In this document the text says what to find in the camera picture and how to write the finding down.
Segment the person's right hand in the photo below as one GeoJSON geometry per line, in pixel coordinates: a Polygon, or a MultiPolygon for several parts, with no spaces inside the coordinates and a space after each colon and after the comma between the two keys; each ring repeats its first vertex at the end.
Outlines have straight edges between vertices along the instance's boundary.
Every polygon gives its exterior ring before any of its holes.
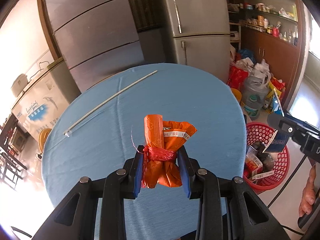
{"type": "Polygon", "coordinates": [[[306,186],[303,189],[302,199],[299,205],[299,216],[303,217],[305,214],[309,215],[312,211],[312,206],[316,199],[314,181],[316,179],[316,165],[310,169],[309,177],[306,186]]]}

